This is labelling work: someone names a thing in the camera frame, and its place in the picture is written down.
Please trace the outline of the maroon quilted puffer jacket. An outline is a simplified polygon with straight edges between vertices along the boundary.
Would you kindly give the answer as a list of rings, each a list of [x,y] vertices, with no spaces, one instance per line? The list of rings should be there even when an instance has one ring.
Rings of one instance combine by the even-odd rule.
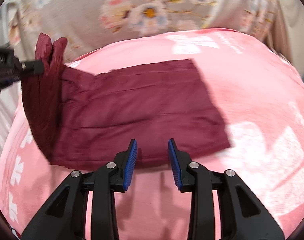
[[[33,138],[52,165],[94,171],[138,143],[140,166],[168,160],[167,145],[194,157],[229,148],[225,122],[191,60],[142,64],[93,75],[63,63],[67,39],[40,34],[44,73],[23,77]]]

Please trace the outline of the silver grey curtain fabric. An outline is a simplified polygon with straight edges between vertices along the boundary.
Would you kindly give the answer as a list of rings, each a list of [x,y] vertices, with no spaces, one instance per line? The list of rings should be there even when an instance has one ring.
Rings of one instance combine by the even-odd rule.
[[[20,20],[18,6],[7,2],[0,8],[0,47],[13,48],[15,54],[25,59],[20,37]],[[21,89],[18,83],[2,90],[0,93],[0,156],[14,120],[15,110]]]

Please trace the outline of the grey floral bed sheet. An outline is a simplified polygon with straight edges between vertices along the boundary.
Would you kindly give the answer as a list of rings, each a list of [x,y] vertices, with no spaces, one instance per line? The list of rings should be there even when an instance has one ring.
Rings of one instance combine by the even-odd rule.
[[[227,28],[265,39],[277,0],[6,0],[9,43],[34,56],[40,33],[68,40],[65,60],[113,42],[171,31]]]

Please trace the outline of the pink fleece blanket white prints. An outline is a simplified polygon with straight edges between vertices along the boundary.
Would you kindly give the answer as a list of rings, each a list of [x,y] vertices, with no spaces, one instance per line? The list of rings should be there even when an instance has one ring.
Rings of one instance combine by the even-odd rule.
[[[22,233],[73,170],[138,144],[116,194],[121,239],[186,239],[191,195],[174,184],[168,141],[209,170],[231,169],[285,237],[304,219],[304,83],[255,38],[227,29],[127,40],[63,64],[42,35],[43,75],[23,82],[0,159],[0,211]]]

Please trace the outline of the beige curtain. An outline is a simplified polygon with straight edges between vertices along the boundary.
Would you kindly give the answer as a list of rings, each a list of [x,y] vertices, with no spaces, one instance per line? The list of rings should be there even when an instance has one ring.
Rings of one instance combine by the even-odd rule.
[[[300,0],[277,1],[276,18],[266,44],[304,76],[304,5]]]

